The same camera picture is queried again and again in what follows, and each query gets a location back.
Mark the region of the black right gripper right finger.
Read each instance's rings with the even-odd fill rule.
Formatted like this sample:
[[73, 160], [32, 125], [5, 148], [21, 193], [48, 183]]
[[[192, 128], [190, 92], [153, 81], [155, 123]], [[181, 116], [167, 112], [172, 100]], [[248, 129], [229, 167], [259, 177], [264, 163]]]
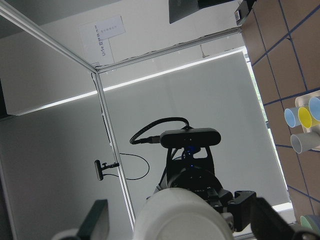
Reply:
[[262, 197], [252, 202], [252, 233], [257, 240], [300, 239], [300, 235]]

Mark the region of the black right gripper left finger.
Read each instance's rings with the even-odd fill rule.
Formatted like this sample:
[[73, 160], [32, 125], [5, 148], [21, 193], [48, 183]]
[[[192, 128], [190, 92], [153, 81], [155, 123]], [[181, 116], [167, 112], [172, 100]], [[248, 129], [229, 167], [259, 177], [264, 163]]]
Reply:
[[106, 240], [110, 232], [109, 205], [107, 199], [94, 202], [76, 233], [79, 240]]

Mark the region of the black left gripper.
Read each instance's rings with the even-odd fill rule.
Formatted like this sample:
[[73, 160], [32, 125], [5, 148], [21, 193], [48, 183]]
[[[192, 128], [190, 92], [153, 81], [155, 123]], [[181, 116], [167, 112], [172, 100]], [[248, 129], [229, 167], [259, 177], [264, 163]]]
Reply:
[[230, 213], [233, 229], [241, 232], [250, 224], [251, 204], [256, 193], [250, 190], [237, 190], [234, 193], [223, 188], [215, 175], [214, 160], [209, 147], [203, 148], [205, 157], [194, 155], [200, 147], [184, 147], [180, 156], [175, 157], [178, 149], [167, 150], [166, 165], [155, 192], [167, 188], [181, 188], [191, 191], [202, 198], [218, 213]]

